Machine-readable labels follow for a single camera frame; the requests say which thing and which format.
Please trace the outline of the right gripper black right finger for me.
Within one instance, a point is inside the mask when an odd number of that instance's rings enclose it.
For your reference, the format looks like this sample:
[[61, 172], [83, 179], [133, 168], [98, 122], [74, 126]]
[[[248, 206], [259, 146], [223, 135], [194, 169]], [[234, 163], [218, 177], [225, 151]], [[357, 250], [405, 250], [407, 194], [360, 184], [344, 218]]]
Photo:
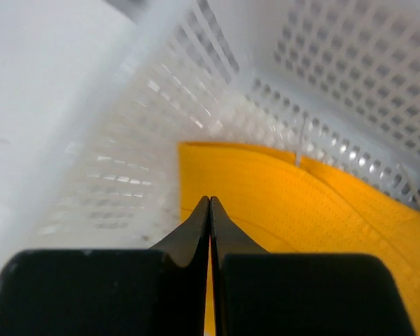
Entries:
[[217, 335], [413, 335], [384, 263], [363, 253], [270, 253], [209, 203]]

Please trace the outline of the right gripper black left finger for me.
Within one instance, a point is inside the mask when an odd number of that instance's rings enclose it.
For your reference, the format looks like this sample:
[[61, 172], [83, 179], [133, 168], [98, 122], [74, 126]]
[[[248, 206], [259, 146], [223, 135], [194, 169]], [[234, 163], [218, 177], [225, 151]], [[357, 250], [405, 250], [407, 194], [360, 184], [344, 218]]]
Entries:
[[0, 335], [202, 335], [209, 198], [148, 249], [33, 249], [0, 272]]

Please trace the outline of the yellow hat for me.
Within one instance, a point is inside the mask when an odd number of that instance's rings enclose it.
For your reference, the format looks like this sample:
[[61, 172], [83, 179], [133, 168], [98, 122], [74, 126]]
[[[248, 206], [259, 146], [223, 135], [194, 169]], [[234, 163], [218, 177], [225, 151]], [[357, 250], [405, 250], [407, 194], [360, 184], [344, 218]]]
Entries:
[[420, 212], [308, 157], [241, 143], [178, 145], [181, 217], [203, 196], [270, 252], [377, 256], [420, 335]]

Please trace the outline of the white plastic basket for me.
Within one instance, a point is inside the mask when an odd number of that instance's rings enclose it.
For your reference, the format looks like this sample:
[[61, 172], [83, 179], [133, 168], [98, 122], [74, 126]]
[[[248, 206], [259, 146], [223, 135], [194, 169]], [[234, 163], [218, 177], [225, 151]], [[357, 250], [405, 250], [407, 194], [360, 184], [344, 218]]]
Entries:
[[33, 246], [149, 246], [180, 141], [295, 151], [420, 209], [420, 1], [189, 1], [69, 164]]

